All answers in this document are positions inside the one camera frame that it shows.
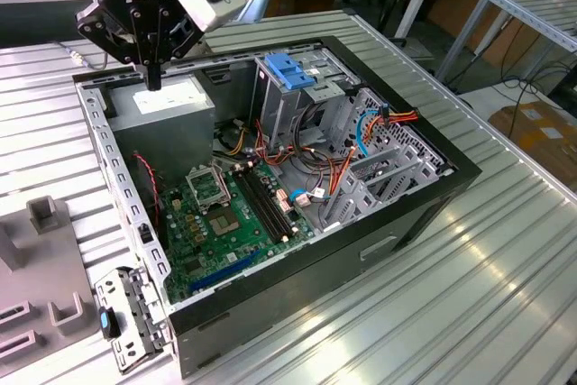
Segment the aluminum table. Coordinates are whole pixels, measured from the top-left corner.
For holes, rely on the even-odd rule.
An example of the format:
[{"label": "aluminum table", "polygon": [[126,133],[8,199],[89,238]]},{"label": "aluminum table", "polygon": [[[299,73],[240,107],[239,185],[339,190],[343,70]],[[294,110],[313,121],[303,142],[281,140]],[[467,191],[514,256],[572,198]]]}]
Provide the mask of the aluminum table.
[{"label": "aluminum table", "polygon": [[[483,170],[407,249],[188,383],[564,383],[577,366],[577,197],[366,22],[342,12],[231,25],[216,52],[337,36]],[[71,45],[93,64],[102,53]],[[70,76],[52,45],[0,50],[0,212],[64,198],[94,282],[133,262]],[[4,383],[179,383],[169,354],[127,376],[100,334]]]},{"label": "aluminum table", "polygon": [[471,37],[487,7],[491,4],[498,6],[502,11],[483,37],[475,51],[476,53],[481,52],[492,42],[501,26],[510,16],[517,18],[567,51],[575,52],[577,50],[577,30],[575,28],[577,0],[479,0],[461,33],[445,56],[443,64],[435,74],[439,81],[444,81],[447,77],[457,56]]}]

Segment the motherboard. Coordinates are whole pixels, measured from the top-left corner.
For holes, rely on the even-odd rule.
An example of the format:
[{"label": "motherboard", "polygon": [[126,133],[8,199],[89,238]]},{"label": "motherboard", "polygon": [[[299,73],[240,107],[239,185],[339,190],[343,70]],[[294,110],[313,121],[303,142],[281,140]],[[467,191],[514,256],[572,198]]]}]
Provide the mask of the motherboard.
[{"label": "motherboard", "polygon": [[[171,303],[314,236],[306,218],[287,208],[268,166],[219,170],[197,170],[187,182],[160,195],[167,213],[165,253],[172,273],[165,287]],[[206,201],[210,197],[216,200],[211,206]]]}]

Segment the expansion slot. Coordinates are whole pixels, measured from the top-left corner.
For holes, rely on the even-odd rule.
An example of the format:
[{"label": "expansion slot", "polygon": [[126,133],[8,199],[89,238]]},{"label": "expansion slot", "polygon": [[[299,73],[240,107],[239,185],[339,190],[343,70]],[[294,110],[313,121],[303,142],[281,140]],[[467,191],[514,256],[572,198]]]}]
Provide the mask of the expansion slot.
[{"label": "expansion slot", "polygon": [[293,235],[290,225],[259,178],[251,171],[237,172],[233,177],[271,240],[274,243],[288,241]]},{"label": "expansion slot", "polygon": [[226,268],[222,268],[221,270],[218,270],[217,272],[213,272],[212,274],[207,275],[206,277],[204,277],[198,281],[194,281],[194,282],[190,283],[188,285],[189,292],[193,293],[195,290],[200,290],[200,289],[204,289],[208,286],[212,286],[213,284],[217,283],[218,281],[224,280],[225,278],[230,277],[231,275],[235,274],[239,270],[243,270],[244,268],[247,268],[248,266],[250,266],[254,262],[254,260],[258,257],[258,255],[260,253],[261,253],[261,251],[254,252],[250,256],[247,256],[243,259],[240,259],[239,261],[236,261],[235,263],[233,263],[230,266],[227,266]]}]

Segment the blue pci slot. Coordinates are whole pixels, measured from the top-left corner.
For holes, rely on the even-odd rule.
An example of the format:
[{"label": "blue pci slot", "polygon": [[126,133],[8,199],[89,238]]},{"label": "blue pci slot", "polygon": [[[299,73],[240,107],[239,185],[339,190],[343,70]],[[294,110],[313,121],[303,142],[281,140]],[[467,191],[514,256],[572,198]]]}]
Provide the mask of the blue pci slot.
[{"label": "blue pci slot", "polygon": [[192,293],[195,290],[200,290],[200,289],[204,289],[208,286],[212,286],[213,284],[217,283],[218,281],[224,280],[227,277],[232,276],[233,274],[235,274],[239,270],[243,270],[244,268],[247,268],[251,263],[254,262],[254,260],[257,258],[257,256],[260,253],[261,253],[261,250],[258,250],[256,252],[252,253],[250,256],[246,256],[244,259],[240,259],[239,261],[236,261],[235,263],[233,263],[230,266],[227,266],[226,268],[222,268],[221,270],[218,270],[217,272],[213,272],[212,274],[207,275],[206,277],[203,277],[199,281],[195,281],[194,283],[190,283],[188,285],[189,292]]}]

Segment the blue cable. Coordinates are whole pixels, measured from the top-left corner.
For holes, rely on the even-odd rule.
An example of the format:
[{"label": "blue cable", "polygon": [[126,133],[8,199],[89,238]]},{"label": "blue cable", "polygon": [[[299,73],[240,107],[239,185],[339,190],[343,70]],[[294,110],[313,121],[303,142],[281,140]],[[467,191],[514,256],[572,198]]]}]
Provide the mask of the blue cable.
[{"label": "blue cable", "polygon": [[362,131],[361,131],[362,121],[364,120],[365,117],[367,117],[367,115],[378,115],[378,114],[379,112],[377,110],[367,110],[365,113],[361,115],[361,117],[359,118],[359,122],[357,122],[357,144],[359,145],[359,149],[361,150],[362,154],[365,157],[369,155],[369,152],[367,151],[367,148],[364,146],[364,143],[362,142]]},{"label": "blue cable", "polygon": [[306,194],[307,192],[304,189],[296,189],[295,191],[293,191],[293,193],[288,197],[290,199],[291,202],[295,201],[295,198],[297,198],[297,196],[300,196],[301,194]]}]

